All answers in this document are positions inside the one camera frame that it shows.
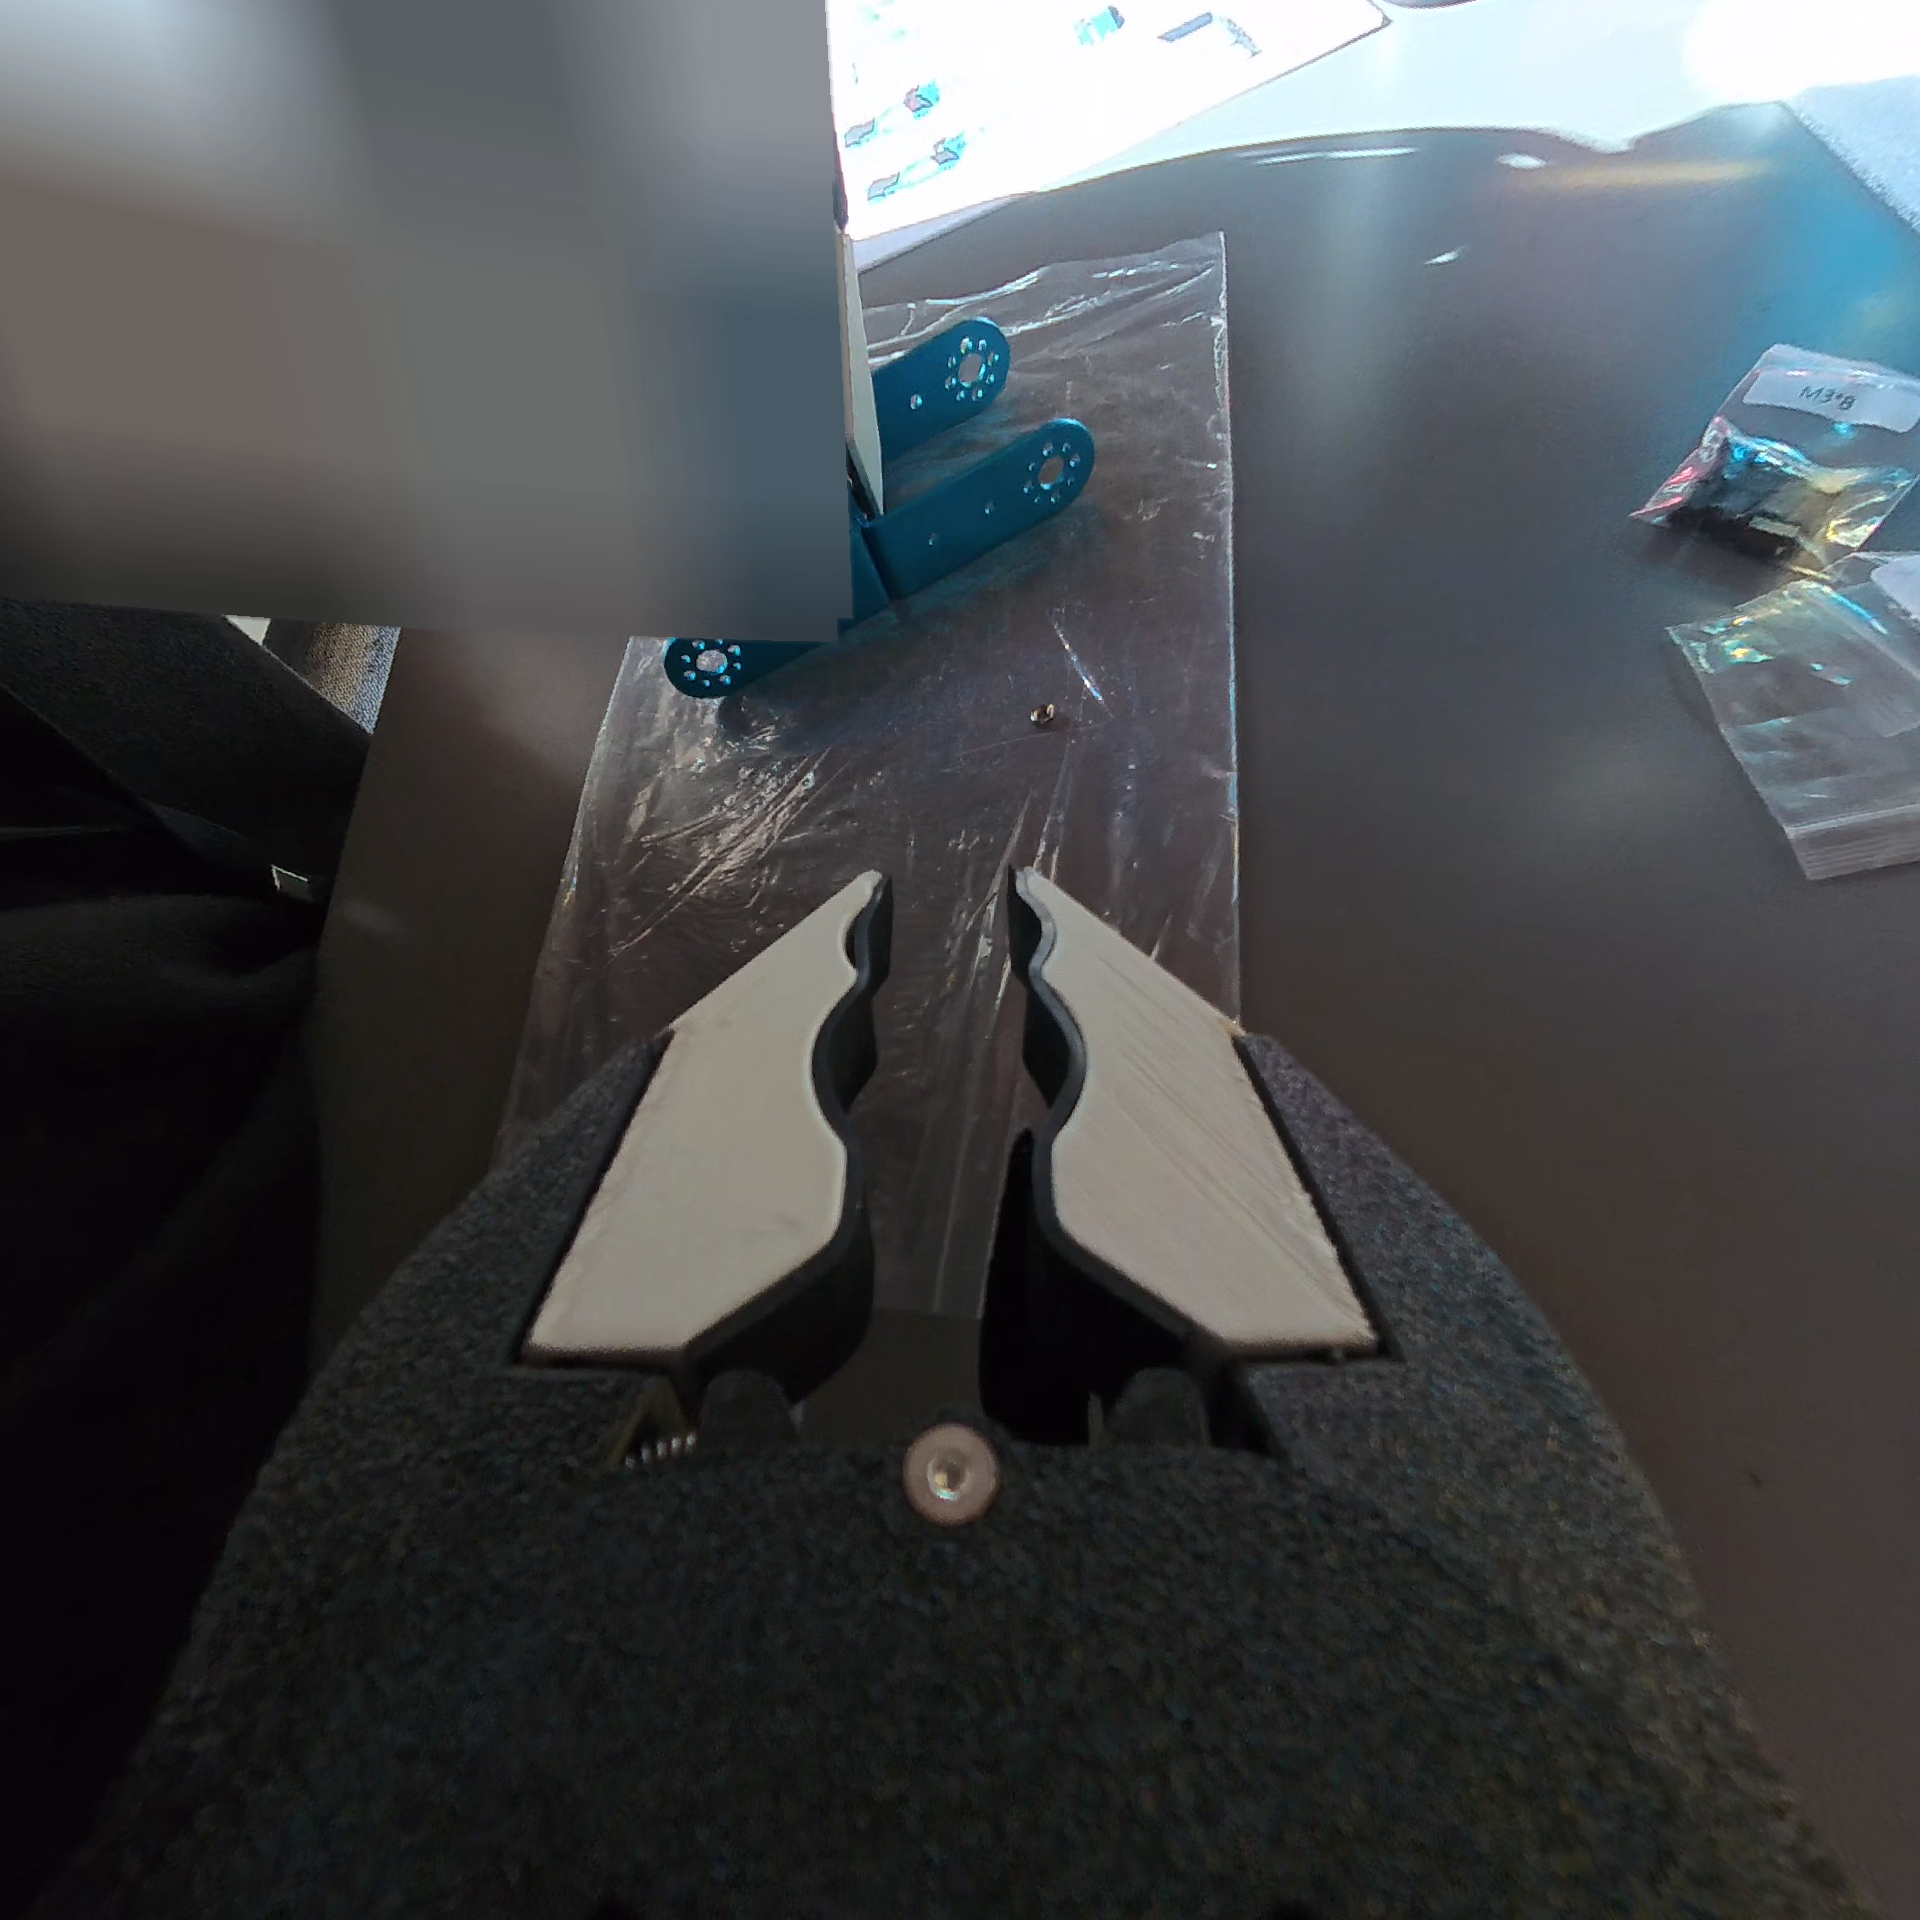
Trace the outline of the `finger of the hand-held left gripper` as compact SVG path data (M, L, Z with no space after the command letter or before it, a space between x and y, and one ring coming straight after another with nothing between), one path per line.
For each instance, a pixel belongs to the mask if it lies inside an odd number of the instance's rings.
M839 344L843 351L844 440L848 463L848 553L852 575L852 613L848 619L866 621L891 602L870 541L884 512L883 439L852 240L843 227L832 231L832 240L837 257Z

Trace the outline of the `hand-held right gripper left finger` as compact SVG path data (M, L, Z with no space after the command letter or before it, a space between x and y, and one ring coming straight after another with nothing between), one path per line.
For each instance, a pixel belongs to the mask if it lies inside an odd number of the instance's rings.
M891 906L881 873L855 876L671 1024L530 1362L721 1362L848 1242L852 1093L824 1045L875 992Z

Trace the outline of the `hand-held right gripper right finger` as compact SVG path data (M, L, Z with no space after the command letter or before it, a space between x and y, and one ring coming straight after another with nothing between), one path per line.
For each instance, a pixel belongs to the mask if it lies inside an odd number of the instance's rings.
M1205 1355L1376 1352L1241 1026L1043 873L1016 874L1016 961L1048 1250Z

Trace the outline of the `blue metal bracket assembly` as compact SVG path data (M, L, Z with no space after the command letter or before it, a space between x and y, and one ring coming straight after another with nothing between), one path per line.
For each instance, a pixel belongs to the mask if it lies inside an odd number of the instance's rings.
M895 463L998 400L1010 346L989 319L964 319L873 372L876 440ZM840 634L1067 511L1094 468L1093 433L1053 418L889 512L848 490L852 614ZM810 641L676 636L663 669L674 693L721 701L812 652Z

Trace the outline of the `printed instruction manual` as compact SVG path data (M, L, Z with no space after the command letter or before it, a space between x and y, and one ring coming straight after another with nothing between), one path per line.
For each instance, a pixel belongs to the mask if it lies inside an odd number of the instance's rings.
M829 2L857 243L1047 191L1387 25L1368 2Z

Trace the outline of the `clear plastic bag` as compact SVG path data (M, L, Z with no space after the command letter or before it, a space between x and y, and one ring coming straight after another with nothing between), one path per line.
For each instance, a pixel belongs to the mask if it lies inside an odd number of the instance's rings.
M673 689L633 638L535 977L499 1149L862 871L893 882L876 1073L855 1120L881 1227L986 1223L1019 1127L1004 874L1034 866L1215 1008L1241 1010L1236 479L1228 246L1067 261L870 307L881 360L996 322L983 420L901 506L1045 420L1094 440L1056 519L747 693ZM1038 733L1031 712L1059 705Z

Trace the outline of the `person's black clothing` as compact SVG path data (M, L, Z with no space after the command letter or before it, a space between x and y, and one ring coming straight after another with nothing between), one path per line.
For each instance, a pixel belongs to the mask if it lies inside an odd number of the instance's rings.
M298 1400L305 1050L367 733L222 616L3 610L5 1908L84 1835Z

